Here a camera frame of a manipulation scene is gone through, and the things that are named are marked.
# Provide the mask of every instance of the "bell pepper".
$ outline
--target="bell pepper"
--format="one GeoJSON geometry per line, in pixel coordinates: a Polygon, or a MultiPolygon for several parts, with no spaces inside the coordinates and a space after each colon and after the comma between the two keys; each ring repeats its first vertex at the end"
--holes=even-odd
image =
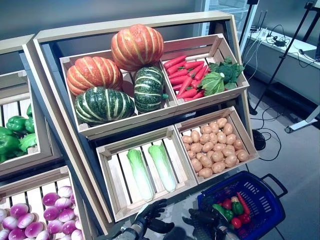
{"type": "Polygon", "coordinates": [[[34,118],[32,116],[25,120],[24,125],[28,133],[33,134],[35,132],[34,118]]]}
{"type": "Polygon", "coordinates": [[[231,219],[234,217],[234,213],[231,210],[224,210],[224,216],[228,220],[228,222],[231,221],[231,219]]]}
{"type": "Polygon", "coordinates": [[[26,134],[26,118],[23,116],[12,116],[9,118],[8,122],[6,123],[6,127],[11,131],[20,134],[26,134]]]}
{"type": "Polygon", "coordinates": [[[241,205],[240,202],[233,202],[232,203],[232,212],[236,215],[241,215],[244,213],[244,207],[241,205]]]}

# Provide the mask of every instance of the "red onion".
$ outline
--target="red onion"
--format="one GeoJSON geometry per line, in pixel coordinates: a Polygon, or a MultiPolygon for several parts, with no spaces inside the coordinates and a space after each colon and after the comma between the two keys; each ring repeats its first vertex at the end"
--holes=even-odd
{"type": "Polygon", "coordinates": [[[46,195],[43,196],[42,198],[42,203],[45,206],[54,206],[55,202],[59,199],[59,195],[56,194],[55,192],[50,192],[47,193],[46,195]]]}
{"type": "Polygon", "coordinates": [[[46,210],[44,210],[43,217],[47,221],[52,221],[57,219],[59,213],[60,211],[55,206],[49,206],[46,210]]]}
{"type": "Polygon", "coordinates": [[[29,207],[24,203],[17,203],[10,208],[10,215],[16,219],[28,213],[29,207]]]}
{"type": "Polygon", "coordinates": [[[26,228],[29,224],[31,224],[33,222],[33,220],[35,219],[35,215],[32,213],[27,213],[25,215],[22,215],[21,217],[19,217],[18,221],[17,221],[17,226],[20,229],[24,229],[26,228]]]}

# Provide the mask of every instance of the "floor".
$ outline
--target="floor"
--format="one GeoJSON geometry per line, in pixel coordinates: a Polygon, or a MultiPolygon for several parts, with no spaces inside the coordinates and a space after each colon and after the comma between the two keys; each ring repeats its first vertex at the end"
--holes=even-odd
{"type": "MultiPolygon", "coordinates": [[[[263,90],[263,85],[256,81],[250,81],[250,101],[255,106],[263,90]]],[[[281,197],[281,203],[284,207],[286,218],[277,227],[286,240],[319,240],[320,239],[320,130],[310,125],[290,134],[284,131],[284,128],[295,123],[297,117],[286,111],[278,103],[263,98],[258,106],[258,115],[252,118],[261,118],[262,112],[271,106],[275,106],[264,114],[265,119],[274,118],[282,114],[276,120],[266,121],[265,128],[274,130],[281,141],[282,147],[279,156],[273,161],[263,161],[257,159],[247,164],[251,173],[258,177],[263,177],[268,173],[274,175],[287,188],[288,194],[281,197]]],[[[261,120],[251,120],[252,128],[260,128],[261,120]]],[[[266,148],[259,151],[263,159],[272,159],[276,156],[280,145],[278,141],[272,138],[266,142],[266,148]]],[[[146,232],[146,237],[152,240],[161,239],[181,239],[192,240],[205,238],[195,238],[193,236],[194,227],[187,225],[182,221],[182,216],[188,217],[189,208],[197,208],[197,196],[204,189],[209,188],[214,183],[221,181],[232,174],[246,170],[246,167],[239,167],[222,176],[214,178],[214,181],[208,181],[185,195],[179,195],[169,200],[169,206],[162,214],[165,222],[174,222],[176,228],[175,235],[171,238],[169,235],[154,233],[150,230],[146,232]]],[[[280,188],[274,184],[271,185],[277,194],[281,193],[280,188]]],[[[119,225],[125,223],[126,226],[132,223],[133,218],[125,222],[119,222],[119,225]]],[[[272,229],[262,240],[281,240],[280,234],[276,229],[272,229]]]]}

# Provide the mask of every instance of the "vegetable display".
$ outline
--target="vegetable display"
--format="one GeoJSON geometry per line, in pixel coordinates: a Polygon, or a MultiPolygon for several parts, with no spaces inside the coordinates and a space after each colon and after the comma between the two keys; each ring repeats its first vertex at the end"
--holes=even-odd
{"type": "Polygon", "coordinates": [[[134,101],[127,94],[104,87],[89,88],[78,95],[74,107],[77,118],[92,126],[125,119],[135,112],[134,101]]]}
{"type": "Polygon", "coordinates": [[[77,59],[68,69],[66,83],[70,92],[77,96],[93,87],[120,90],[123,76],[112,60],[100,56],[85,56],[77,59]]]}
{"type": "Polygon", "coordinates": [[[135,24],[112,37],[111,52],[117,66],[127,71],[136,71],[161,58],[164,40],[155,29],[135,24]]]}
{"type": "Polygon", "coordinates": [[[147,113],[161,107],[165,79],[161,70],[155,66],[143,67],[136,72],[134,81],[134,104],[139,113],[147,113]]]}

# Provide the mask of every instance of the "potato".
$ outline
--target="potato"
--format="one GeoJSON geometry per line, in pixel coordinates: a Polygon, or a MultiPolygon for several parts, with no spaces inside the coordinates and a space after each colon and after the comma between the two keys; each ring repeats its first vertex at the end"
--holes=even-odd
{"type": "Polygon", "coordinates": [[[206,156],[202,156],[199,161],[202,164],[202,166],[205,167],[205,168],[211,168],[212,167],[211,159],[207,158],[206,156]]]}
{"type": "Polygon", "coordinates": [[[199,177],[204,177],[209,178],[211,177],[213,174],[212,169],[211,168],[202,168],[199,172],[198,172],[198,176],[199,177]]]}
{"type": "Polygon", "coordinates": [[[221,162],[224,160],[224,155],[221,151],[215,151],[212,155],[211,155],[211,160],[214,161],[215,163],[217,162],[221,162]]]}
{"type": "Polygon", "coordinates": [[[194,151],[189,150],[187,153],[190,159],[194,159],[196,157],[196,153],[194,151]]]}
{"type": "Polygon", "coordinates": [[[216,122],[210,122],[209,127],[211,128],[214,134],[217,134],[219,132],[219,126],[216,122]]]}
{"type": "Polygon", "coordinates": [[[227,122],[223,127],[223,132],[228,136],[234,132],[234,129],[232,128],[232,125],[227,122]]]}
{"type": "Polygon", "coordinates": [[[240,139],[236,139],[233,143],[233,146],[235,150],[242,149],[242,141],[240,139]]]}
{"type": "Polygon", "coordinates": [[[194,153],[200,153],[202,150],[202,145],[200,143],[192,143],[190,150],[194,153]]]}
{"type": "Polygon", "coordinates": [[[184,142],[185,144],[192,144],[193,139],[190,136],[182,136],[182,142],[184,142]]]}
{"type": "Polygon", "coordinates": [[[238,153],[237,158],[240,162],[245,162],[249,159],[249,154],[246,151],[241,151],[238,153]]]}
{"type": "Polygon", "coordinates": [[[232,168],[234,165],[237,164],[237,157],[236,155],[227,156],[224,160],[224,164],[226,168],[232,168]]]}
{"type": "Polygon", "coordinates": [[[207,143],[207,142],[209,142],[210,141],[210,135],[208,134],[208,133],[204,133],[201,137],[200,137],[200,140],[199,140],[199,142],[201,143],[201,144],[205,144],[205,143],[207,143]]]}
{"type": "Polygon", "coordinates": [[[202,152],[207,153],[214,147],[214,144],[212,142],[207,142],[202,146],[202,152]]]}
{"type": "Polygon", "coordinates": [[[217,135],[212,132],[212,133],[209,134],[209,136],[210,136],[210,142],[212,142],[213,144],[217,144],[217,142],[218,142],[217,135]]]}
{"type": "Polygon", "coordinates": [[[217,137],[219,143],[221,143],[221,144],[226,143],[227,136],[222,131],[218,132],[216,134],[216,137],[217,137]]]}
{"type": "Polygon", "coordinates": [[[226,165],[223,161],[215,162],[211,167],[213,173],[215,174],[221,173],[225,168],[226,165]]]}
{"type": "Polygon", "coordinates": [[[196,173],[202,169],[201,162],[199,162],[199,160],[196,158],[191,159],[191,164],[196,173]]]}
{"type": "Polygon", "coordinates": [[[191,138],[193,140],[194,143],[198,143],[199,142],[199,139],[200,139],[200,134],[198,131],[196,130],[192,130],[191,132],[191,138]]]}
{"type": "Polygon", "coordinates": [[[183,145],[187,151],[190,150],[190,144],[184,142],[183,145]]]}
{"type": "Polygon", "coordinates": [[[237,138],[237,136],[235,134],[231,133],[228,136],[226,136],[225,143],[228,145],[232,145],[236,141],[236,138],[237,138]]]}
{"type": "Polygon", "coordinates": [[[215,152],[222,151],[222,149],[224,149],[225,147],[226,147],[225,144],[217,143],[216,145],[213,146],[213,151],[215,151],[215,152]]]}
{"type": "Polygon", "coordinates": [[[226,125],[227,119],[224,117],[219,118],[216,123],[218,124],[219,129],[222,129],[226,125]]]}

